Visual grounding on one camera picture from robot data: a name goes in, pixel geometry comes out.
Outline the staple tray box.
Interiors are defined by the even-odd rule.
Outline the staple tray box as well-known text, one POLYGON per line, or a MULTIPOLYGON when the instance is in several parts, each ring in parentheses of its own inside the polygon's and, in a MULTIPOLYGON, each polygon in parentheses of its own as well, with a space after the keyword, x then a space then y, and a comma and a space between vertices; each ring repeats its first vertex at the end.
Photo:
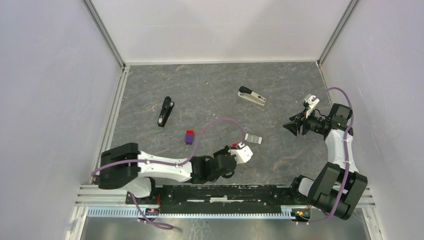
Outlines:
POLYGON ((254 134, 246 133, 244 136, 244 141, 247 143, 261 145, 263 138, 254 134))

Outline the black stapler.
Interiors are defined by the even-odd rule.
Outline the black stapler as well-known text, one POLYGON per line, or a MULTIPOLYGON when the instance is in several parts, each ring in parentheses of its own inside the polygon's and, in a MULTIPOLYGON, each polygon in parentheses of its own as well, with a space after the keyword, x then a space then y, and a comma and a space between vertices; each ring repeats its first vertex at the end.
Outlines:
POLYGON ((169 116, 175 106, 175 103, 172 101, 172 98, 170 96, 166 96, 164 98, 162 108, 158 117, 157 125, 161 128, 164 128, 169 116))

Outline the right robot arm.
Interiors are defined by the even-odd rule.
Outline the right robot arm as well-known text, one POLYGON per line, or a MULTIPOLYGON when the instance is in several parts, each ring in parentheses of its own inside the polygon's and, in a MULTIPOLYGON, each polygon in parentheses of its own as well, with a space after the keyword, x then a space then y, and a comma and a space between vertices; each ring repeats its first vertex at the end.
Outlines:
POLYGON ((315 116, 315 107, 303 103, 304 110, 289 118, 283 127, 295 136, 313 132, 323 136, 328 160, 316 179, 304 175, 296 177, 289 189, 289 199, 295 204, 306 202, 327 215, 342 220, 351 217, 368 179, 355 166, 352 151, 353 110, 335 103, 328 115, 315 116))

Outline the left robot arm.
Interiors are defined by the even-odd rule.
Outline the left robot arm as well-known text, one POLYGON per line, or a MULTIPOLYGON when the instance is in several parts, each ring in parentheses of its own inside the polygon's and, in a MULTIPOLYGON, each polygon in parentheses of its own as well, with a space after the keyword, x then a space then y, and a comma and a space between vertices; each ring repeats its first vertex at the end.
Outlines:
POLYGON ((213 156, 193 156, 191 159, 166 158, 139 150, 130 142, 101 154, 100 167, 93 173, 103 190, 126 190, 145 204, 157 198, 154 179, 171 179, 195 185, 215 182, 220 177, 231 178, 238 164, 246 162, 241 149, 225 146, 213 156))

